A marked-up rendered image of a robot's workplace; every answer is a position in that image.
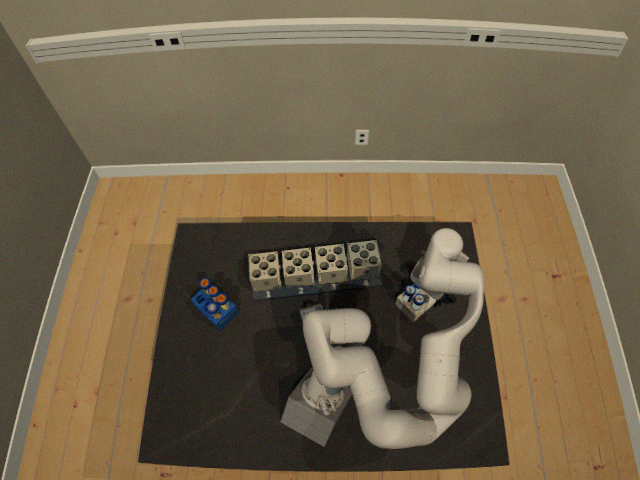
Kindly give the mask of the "clear conical tube with yellow liquid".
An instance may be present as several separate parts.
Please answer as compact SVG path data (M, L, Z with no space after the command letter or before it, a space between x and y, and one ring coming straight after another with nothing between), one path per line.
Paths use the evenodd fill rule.
M200 284L200 287L201 287L201 288L203 289L203 291L205 292L205 294L206 294L206 295L209 295L209 294L208 294L208 288L211 286L211 282L210 282L210 280L209 280L209 279L207 279L207 278L203 278L203 279L200 281L200 283L199 283L199 284Z

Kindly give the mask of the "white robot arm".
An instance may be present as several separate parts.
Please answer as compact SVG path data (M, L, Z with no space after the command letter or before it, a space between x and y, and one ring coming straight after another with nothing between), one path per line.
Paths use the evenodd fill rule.
M420 252L421 288L469 296L469 305L457 326L427 334L421 340L418 409L390 410L391 396L376 355L370 347L363 346L371 331L370 318L364 311L315 310L303 320L313 367L312 376L302 386L303 398L329 415L343 402L342 388L350 387L364 436L384 449L432 443L464 413L471 401L469 384L458 377L460 345L482 312L484 272L476 263L463 262L469 257L461 252L462 237L453 229L437 230L429 246L427 251Z

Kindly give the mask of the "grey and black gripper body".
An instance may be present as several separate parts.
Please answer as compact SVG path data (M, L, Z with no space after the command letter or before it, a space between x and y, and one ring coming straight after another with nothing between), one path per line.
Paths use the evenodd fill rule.
M422 262L423 262L422 258L417 262L417 264L415 265L415 267L414 267L414 269L413 269L413 271L412 271L412 273L410 275L411 280L420 288L421 288L421 285L420 285L420 282L419 282L419 277L420 277L420 271L422 269ZM430 297L432 297L435 300L439 300L444 295L444 293L428 292L428 291L425 291L425 290L423 290L423 291L426 292Z

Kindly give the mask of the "blue tube rack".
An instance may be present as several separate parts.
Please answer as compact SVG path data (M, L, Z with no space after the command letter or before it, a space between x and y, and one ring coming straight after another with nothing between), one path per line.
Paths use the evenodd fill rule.
M201 296L203 295L203 296ZM198 297L199 296L199 297ZM198 298L197 298L198 297ZM197 298L197 300L196 300ZM205 300L205 301L204 301ZM219 319L214 319L210 313L207 312L206 307L209 303L214 302L213 299L206 295L201 289L192 299L193 304L196 308L198 308L219 330L223 329L239 312L236 306L228 299L230 304L230 308L228 310L222 310L221 306L216 303L219 307L219 311L221 312L221 317ZM215 302L214 302L215 303Z

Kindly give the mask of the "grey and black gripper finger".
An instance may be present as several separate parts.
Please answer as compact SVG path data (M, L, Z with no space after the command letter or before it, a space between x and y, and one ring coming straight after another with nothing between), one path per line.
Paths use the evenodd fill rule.
M447 297L448 297L448 298L447 298ZM440 306L440 305L442 304L442 301L443 301L444 303L447 303L447 304L448 304L448 303L454 303L454 302L456 301L456 298L455 298L455 296L454 296L454 295L452 295L452 294L446 294L446 295L444 294L444 295L440 298L440 300L436 300L436 302L435 302L435 304L434 304L433 306L434 306L434 307L436 307L437 305L439 305L439 306ZM439 303L441 303L441 304L439 304L438 302L439 302Z
M409 281L410 281L410 282L409 282L409 286L412 286L412 285L414 284L414 282L412 282L412 280L411 280L411 278L410 278L410 275L411 275L411 273L412 273L412 271L413 271L413 268L415 267L415 265L416 265L416 264L417 264L416 262L413 262L413 261L411 261L411 260L407 260L407 261L405 262L405 265L406 265L406 267L407 267L407 271L408 271L408 273L409 273ZM412 267L413 267L413 268L412 268Z

